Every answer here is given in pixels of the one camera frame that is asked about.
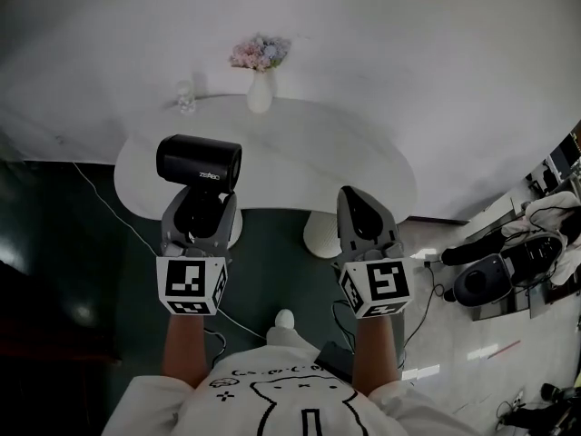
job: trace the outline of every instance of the white t-shirt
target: white t-shirt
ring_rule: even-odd
[[[195,390],[174,378],[135,378],[103,436],[478,435],[408,384],[366,398],[309,356],[282,346],[236,353]]]

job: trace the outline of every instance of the cartoon print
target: cartoon print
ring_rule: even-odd
[[[338,411],[344,414],[347,411],[360,427],[360,434],[369,436],[359,415],[350,404],[357,397],[357,391],[334,376],[293,376],[272,381],[257,381],[251,384],[251,389],[270,404],[262,415],[258,436],[265,433],[268,424],[272,425],[272,429],[267,432],[275,433],[274,425],[277,424],[277,420],[285,420],[294,426],[295,431],[290,431],[292,434],[300,434],[302,429],[303,435],[323,436],[321,404],[331,412]],[[297,401],[300,403],[299,409],[296,408]]]
[[[233,386],[238,383],[239,381],[236,378],[220,378],[219,380],[212,381],[209,386],[212,388],[221,388],[222,386]]]
[[[234,376],[246,376],[247,374],[256,374],[255,372],[241,372],[240,370],[234,370],[232,372]]]
[[[229,397],[236,397],[236,396],[234,394],[230,394],[228,391],[226,391],[222,394],[217,394],[216,397],[221,399],[222,402],[226,402]]]

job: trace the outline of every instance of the white cloth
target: white cloth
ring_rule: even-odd
[[[508,241],[505,248],[524,242],[528,239],[527,234],[538,230],[539,227],[553,233],[561,239],[565,250],[557,260],[551,282],[557,286],[565,284],[566,280],[575,272],[576,267],[581,264],[581,236],[567,246],[567,239],[559,230],[570,212],[551,207],[573,208],[578,206],[581,206],[581,203],[570,192],[556,193],[532,202],[525,210],[524,218],[507,223],[500,230],[502,235],[506,237],[523,233],[522,236],[513,237]]]
[[[312,352],[267,345],[217,364],[194,390],[162,376],[133,379],[103,436],[476,436],[402,382],[369,398],[322,370]]]
[[[266,333],[266,343],[268,345],[285,345],[303,349],[312,362],[315,362],[320,354],[320,350],[310,342],[304,340],[294,328],[273,326]]]

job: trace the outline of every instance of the forearm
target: forearm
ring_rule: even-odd
[[[391,319],[378,316],[358,320],[353,387],[367,396],[379,386],[398,379]]]
[[[197,387],[208,376],[203,317],[172,315],[165,337],[162,375]]]

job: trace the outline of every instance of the white shoe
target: white shoe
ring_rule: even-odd
[[[512,408],[516,409],[520,406],[520,402],[523,401],[523,397],[525,396],[525,390],[521,389],[518,394],[515,396],[515,399],[512,401]]]
[[[282,309],[274,319],[274,326],[294,330],[294,315],[290,310]]]

